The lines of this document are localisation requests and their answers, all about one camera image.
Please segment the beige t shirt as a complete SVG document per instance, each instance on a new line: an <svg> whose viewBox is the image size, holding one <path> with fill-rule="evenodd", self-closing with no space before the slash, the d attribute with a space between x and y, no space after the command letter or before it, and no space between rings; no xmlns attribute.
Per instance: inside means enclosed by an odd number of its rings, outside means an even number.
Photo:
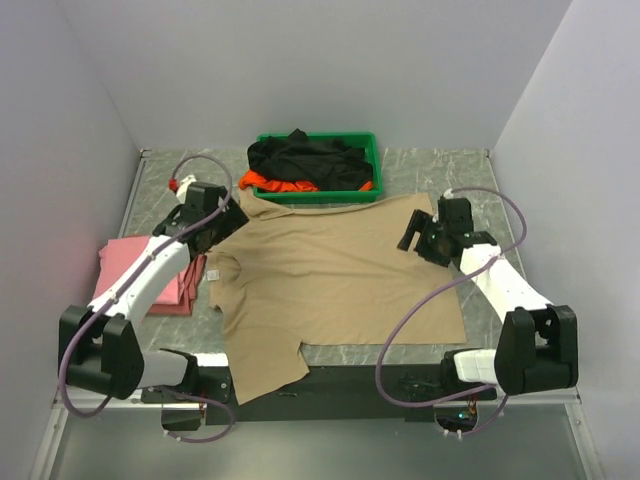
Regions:
<svg viewBox="0 0 640 480"><path fill-rule="evenodd" d="M249 222L208 254L240 403L305 377L303 345L466 342L450 271L397 248L426 194L292 209L242 192L240 204Z"/></svg>

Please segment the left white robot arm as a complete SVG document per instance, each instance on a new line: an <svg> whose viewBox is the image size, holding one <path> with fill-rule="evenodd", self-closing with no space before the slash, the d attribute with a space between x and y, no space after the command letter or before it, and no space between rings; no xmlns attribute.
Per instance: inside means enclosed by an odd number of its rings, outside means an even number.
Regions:
<svg viewBox="0 0 640 480"><path fill-rule="evenodd" d="M247 221L225 187L191 184L124 274L89 305L71 305L61 315L59 388L125 399L139 388L164 386L176 401L193 399L200 388L196 358L177 350L145 353L136 329L182 270Z"/></svg>

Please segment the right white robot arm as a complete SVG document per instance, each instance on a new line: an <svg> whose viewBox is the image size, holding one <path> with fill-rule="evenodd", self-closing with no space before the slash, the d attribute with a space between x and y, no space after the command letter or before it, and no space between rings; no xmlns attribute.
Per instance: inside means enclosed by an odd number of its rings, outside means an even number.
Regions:
<svg viewBox="0 0 640 480"><path fill-rule="evenodd" d="M466 198L439 199L438 211L412 213L399 249L454 266L484 295L502 327L493 349L450 351L440 363L439 387L460 399L474 384L508 395L572 388L579 378L577 317L539 294L504 256L494 237L474 227Z"/></svg>

